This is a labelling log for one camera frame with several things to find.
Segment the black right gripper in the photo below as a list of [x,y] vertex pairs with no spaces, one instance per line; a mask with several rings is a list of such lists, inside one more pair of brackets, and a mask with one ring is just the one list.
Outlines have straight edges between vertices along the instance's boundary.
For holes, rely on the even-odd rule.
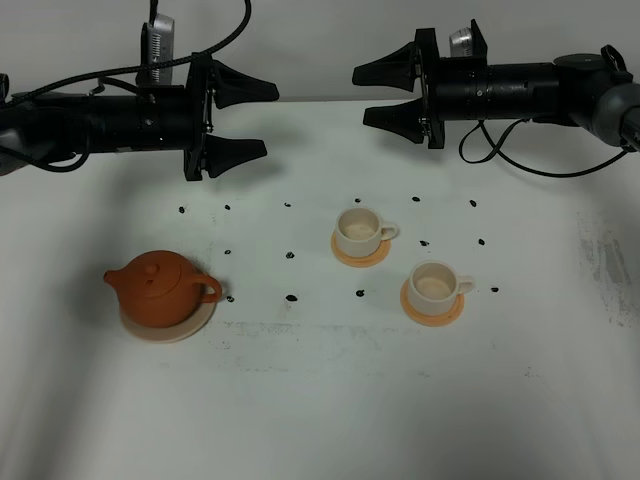
[[417,30],[414,43],[357,66],[355,86],[412,92],[418,76],[422,91],[421,98],[403,104],[367,108],[363,124],[414,144],[442,148],[447,121],[535,119],[557,113],[559,80],[552,64],[490,65],[477,22],[468,27],[475,39],[471,57],[441,56],[435,30],[429,28]]

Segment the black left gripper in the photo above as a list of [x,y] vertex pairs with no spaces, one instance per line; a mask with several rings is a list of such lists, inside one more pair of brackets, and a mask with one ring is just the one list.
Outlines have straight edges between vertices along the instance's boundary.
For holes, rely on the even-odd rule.
[[212,92],[218,109],[243,103],[279,100],[277,86],[238,72],[209,56],[195,59],[184,86],[149,87],[141,96],[97,96],[88,101],[92,153],[183,152],[188,181],[210,178],[265,157],[258,139],[225,139],[208,135]]

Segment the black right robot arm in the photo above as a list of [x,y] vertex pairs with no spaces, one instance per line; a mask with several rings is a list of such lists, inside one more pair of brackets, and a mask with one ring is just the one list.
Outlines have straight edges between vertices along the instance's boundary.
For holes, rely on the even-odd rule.
[[434,29],[419,29],[399,50],[356,67],[356,86],[422,91],[404,104],[366,109],[364,125],[441,149],[448,121],[531,120],[581,127],[608,145],[638,149],[639,85],[612,46],[553,62],[490,65],[476,22],[449,43],[443,57]]

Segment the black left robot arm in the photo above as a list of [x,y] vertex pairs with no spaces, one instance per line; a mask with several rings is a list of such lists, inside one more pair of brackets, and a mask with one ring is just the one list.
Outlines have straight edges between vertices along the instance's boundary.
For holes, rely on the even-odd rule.
[[49,92],[2,111],[1,172],[32,165],[68,173],[92,154],[180,151],[186,180],[216,178],[267,150],[259,139],[214,135],[213,109],[278,98],[275,84],[209,56],[191,62],[185,85],[103,77],[88,94]]

